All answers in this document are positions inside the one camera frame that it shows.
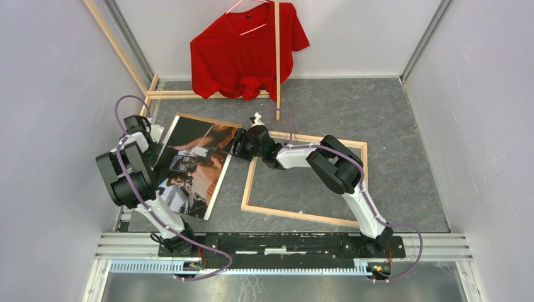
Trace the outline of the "printed photo with white border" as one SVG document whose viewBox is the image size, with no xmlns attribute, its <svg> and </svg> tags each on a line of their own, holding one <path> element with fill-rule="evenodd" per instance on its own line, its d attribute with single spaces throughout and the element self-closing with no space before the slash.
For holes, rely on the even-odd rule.
<svg viewBox="0 0 534 302">
<path fill-rule="evenodd" d="M 232 158 L 223 152 L 238 128 L 175 116 L 154 172 L 171 211 L 208 220 Z"/>
</svg>

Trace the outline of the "brown cardboard backing board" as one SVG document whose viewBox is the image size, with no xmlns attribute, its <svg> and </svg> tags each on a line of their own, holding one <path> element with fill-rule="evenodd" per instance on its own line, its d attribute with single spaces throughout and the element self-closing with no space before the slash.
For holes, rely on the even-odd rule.
<svg viewBox="0 0 534 302">
<path fill-rule="evenodd" d="M 230 122 L 230 121 L 222 121 L 222 120 L 217 120 L 217 119 L 214 119 L 214 118 L 207 118 L 207 117 L 191 115 L 191 114 L 187 114 L 187 113 L 177 112 L 176 116 L 185 117 L 185 118 L 189 118 L 189 119 L 192 119 L 192 120 L 198 120 L 198 121 L 207 122 L 207 123 L 212 123 L 212 124 L 216 124 L 216 125 L 229 126 L 229 127 L 232 127 L 232 128 L 241 128 L 242 127 L 242 124 L 239 124 L 239 123 Z"/>
</svg>

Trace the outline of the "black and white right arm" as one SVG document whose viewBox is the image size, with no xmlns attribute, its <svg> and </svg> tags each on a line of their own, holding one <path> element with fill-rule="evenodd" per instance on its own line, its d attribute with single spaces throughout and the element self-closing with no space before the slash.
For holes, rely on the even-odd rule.
<svg viewBox="0 0 534 302">
<path fill-rule="evenodd" d="M 255 125 L 238 129 L 222 150 L 248 161 L 259 158 L 274 170 L 311 168 L 328 189 L 347 202 L 359 223 L 365 252 L 379 257 L 389 249 L 394 232 L 368 192 L 363 162 L 334 136 L 293 145 L 276 142 L 265 126 Z"/>
</svg>

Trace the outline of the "light wooden picture frame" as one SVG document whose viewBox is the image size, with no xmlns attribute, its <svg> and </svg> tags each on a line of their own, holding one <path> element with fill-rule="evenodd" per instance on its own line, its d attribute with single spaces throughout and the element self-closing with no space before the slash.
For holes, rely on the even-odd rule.
<svg viewBox="0 0 534 302">
<path fill-rule="evenodd" d="M 273 170 L 258 157 L 250 162 L 241 210 L 344 227 L 359 227 L 346 201 L 310 168 Z"/>
</svg>

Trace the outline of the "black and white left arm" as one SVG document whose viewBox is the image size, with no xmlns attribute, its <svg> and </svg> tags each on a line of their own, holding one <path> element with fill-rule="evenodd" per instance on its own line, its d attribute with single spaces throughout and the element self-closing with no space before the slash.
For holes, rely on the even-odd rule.
<svg viewBox="0 0 534 302">
<path fill-rule="evenodd" d="M 152 233 L 151 239 L 159 244 L 162 253 L 193 255 L 198 250 L 198 240 L 189 224 L 162 199 L 151 167 L 163 127 L 140 115 L 126 117 L 124 126 L 125 133 L 117 146 L 95 158 L 111 200 L 140 213 L 157 228 L 159 233 Z"/>
</svg>

